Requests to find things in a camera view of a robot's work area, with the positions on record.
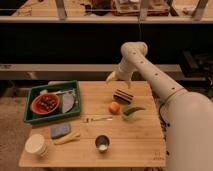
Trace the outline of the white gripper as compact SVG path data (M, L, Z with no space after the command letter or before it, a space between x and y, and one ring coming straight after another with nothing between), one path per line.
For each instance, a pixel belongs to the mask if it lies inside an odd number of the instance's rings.
M110 83L111 81L116 81L117 78L119 80L126 81L128 88L131 88L131 78L133 75L134 69L132 67L123 67L119 66L116 69L116 72L113 71L110 73L106 79L106 83Z

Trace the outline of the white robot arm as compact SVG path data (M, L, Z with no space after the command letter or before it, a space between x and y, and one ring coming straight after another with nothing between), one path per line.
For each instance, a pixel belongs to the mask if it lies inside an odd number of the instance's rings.
M134 70L150 84L165 103L169 127L166 131L166 171L213 171L213 102L191 92L146 59L144 42L121 46L122 60L106 82L124 80L131 87Z

